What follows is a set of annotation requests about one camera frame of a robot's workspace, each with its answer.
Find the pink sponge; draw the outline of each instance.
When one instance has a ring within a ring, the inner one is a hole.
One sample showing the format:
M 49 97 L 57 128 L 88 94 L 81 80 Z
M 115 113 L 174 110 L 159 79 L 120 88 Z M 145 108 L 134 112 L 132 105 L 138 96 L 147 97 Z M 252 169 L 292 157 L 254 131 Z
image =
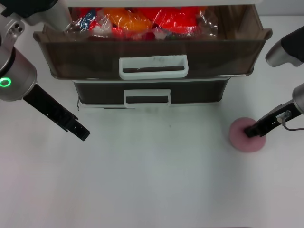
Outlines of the pink sponge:
M 230 126 L 229 139 L 231 144 L 242 152 L 257 152 L 261 150 L 266 143 L 266 137 L 252 137 L 248 138 L 244 132 L 244 129 L 250 127 L 256 123 L 251 118 L 239 118 L 235 120 Z

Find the white drawer handle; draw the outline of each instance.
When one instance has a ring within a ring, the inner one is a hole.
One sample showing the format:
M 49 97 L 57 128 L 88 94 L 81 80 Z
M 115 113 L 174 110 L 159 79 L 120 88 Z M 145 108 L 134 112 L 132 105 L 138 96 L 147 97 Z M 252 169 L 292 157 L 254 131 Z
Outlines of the white drawer handle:
M 187 55 L 119 59 L 119 76 L 123 80 L 182 78 L 188 71 Z
M 164 107 L 171 104 L 169 89 L 135 89 L 123 91 L 126 108 Z

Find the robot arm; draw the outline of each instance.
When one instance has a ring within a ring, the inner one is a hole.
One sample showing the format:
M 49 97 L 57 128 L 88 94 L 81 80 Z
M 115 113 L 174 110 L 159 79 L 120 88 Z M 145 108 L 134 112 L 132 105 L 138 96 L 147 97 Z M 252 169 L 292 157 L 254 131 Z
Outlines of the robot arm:
M 278 41 L 266 55 L 267 63 L 272 66 L 280 66 L 291 63 L 299 67 L 304 62 L 304 27 L 283 37 Z M 280 105 L 267 115 L 262 117 L 253 126 L 246 128 L 247 137 L 264 136 L 277 126 L 286 127 L 286 122 L 304 114 L 304 84 L 293 91 L 292 100 Z
M 67 7 L 61 0 L 0 0 L 0 3 L 7 7 L 0 15 L 0 99 L 23 99 L 62 129 L 84 141 L 90 132 L 77 121 L 76 116 L 37 85 L 36 68 L 14 48 L 25 29 L 18 17 L 30 25 L 43 21 L 56 30 L 64 31 L 72 22 Z

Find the brown translucent drawer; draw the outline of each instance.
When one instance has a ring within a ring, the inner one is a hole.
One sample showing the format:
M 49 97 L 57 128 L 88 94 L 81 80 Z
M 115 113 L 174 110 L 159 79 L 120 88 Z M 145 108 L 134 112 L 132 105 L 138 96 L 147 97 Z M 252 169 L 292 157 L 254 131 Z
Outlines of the brown translucent drawer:
M 122 80 L 119 59 L 187 55 L 189 71 L 183 79 L 247 76 L 271 29 L 263 29 L 254 5 L 216 6 L 216 39 L 121 41 L 86 38 L 72 41 L 47 27 L 35 32 L 52 75 L 58 79 Z
M 228 78 L 221 80 L 183 81 L 170 80 L 165 82 L 87 82 L 74 81 L 79 100 L 87 105 L 123 105 L 125 90 L 159 90 L 171 91 L 171 104 L 212 103 L 222 99 Z M 157 102 L 157 97 L 149 103 Z

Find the green indicator light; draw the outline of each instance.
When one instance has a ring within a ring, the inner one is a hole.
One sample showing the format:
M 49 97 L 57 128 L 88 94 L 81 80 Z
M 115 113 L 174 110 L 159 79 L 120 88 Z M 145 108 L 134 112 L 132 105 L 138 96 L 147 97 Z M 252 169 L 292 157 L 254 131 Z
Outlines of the green indicator light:
M 0 87 L 8 87 L 11 84 L 11 79 L 8 77 L 3 77 L 0 79 Z

